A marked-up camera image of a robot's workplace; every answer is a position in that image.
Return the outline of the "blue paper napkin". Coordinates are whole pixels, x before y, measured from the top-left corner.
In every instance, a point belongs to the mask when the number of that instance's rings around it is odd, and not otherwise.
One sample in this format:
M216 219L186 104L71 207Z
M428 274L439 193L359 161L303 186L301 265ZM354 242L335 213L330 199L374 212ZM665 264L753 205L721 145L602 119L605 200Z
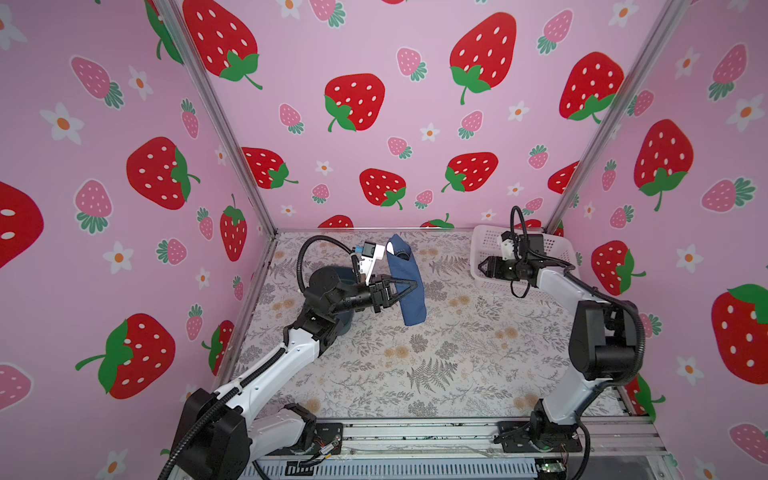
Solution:
M404 324L408 327L422 324L427 318L424 283L413 251L399 235L393 235L386 244L386 258L390 275L396 280L395 288L401 295Z

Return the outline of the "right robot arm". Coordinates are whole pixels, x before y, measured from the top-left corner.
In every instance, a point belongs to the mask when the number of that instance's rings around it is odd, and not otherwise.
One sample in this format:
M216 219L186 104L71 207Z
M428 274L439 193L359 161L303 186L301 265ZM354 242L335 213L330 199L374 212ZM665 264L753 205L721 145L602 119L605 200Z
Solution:
M552 449L576 434L583 413L605 389L624 386L639 373L645 333L638 310L588 286L573 274L573 265L552 257L489 256L478 269L489 278L524 281L543 290L573 315L566 374L537 401L528 422L514 429L501 427L494 439L496 444Z

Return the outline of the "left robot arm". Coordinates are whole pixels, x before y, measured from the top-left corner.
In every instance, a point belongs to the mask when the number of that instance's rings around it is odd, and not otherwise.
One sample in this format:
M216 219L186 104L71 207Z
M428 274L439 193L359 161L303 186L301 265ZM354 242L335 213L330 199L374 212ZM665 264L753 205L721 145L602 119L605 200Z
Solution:
M297 319L282 341L241 375L213 392L197 390L186 401L162 479L237 479L254 460L312 441L315 416L296 405L262 418L266 403L336 340L342 318L367 308L380 312L418 287L388 275L349 283L336 267L315 271L303 290Z

